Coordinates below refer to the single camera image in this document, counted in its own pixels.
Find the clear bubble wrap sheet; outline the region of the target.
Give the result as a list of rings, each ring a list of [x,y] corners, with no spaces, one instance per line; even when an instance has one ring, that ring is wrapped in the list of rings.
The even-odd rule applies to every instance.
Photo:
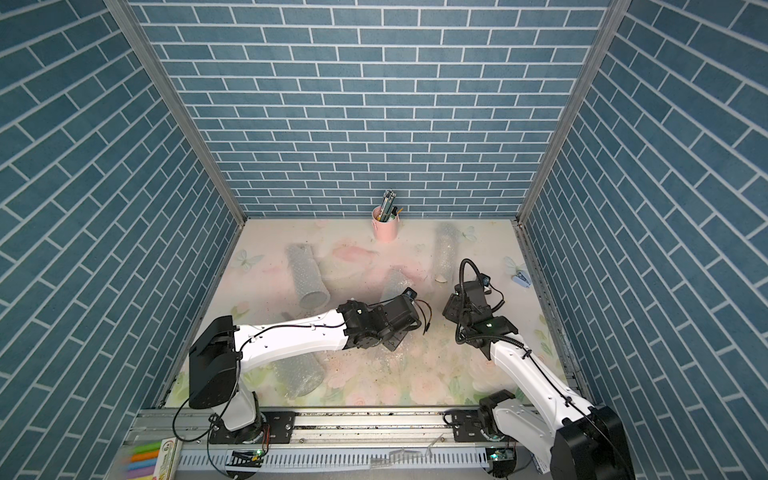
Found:
[[[401,268],[392,268],[384,277],[381,301],[395,298],[413,285],[413,280]]]

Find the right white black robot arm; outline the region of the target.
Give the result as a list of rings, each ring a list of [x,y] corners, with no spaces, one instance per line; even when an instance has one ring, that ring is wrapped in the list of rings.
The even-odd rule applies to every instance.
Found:
[[[443,310],[456,326],[456,343],[479,349],[527,399],[521,402],[507,390],[484,398],[480,411],[486,434],[513,438],[554,479],[635,478],[618,414],[593,405],[538,359],[514,324],[488,304],[494,289],[481,272],[471,281],[460,273]]]

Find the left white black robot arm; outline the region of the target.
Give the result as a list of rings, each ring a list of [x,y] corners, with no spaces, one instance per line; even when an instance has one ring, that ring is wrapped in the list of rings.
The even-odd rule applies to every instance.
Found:
[[[213,424],[229,434],[248,435],[262,423],[258,399],[242,374],[305,354],[384,346],[398,348],[422,322],[417,293],[376,302],[349,300],[335,309],[271,325],[242,325],[230,315],[214,319],[189,349],[187,405],[215,412]]]

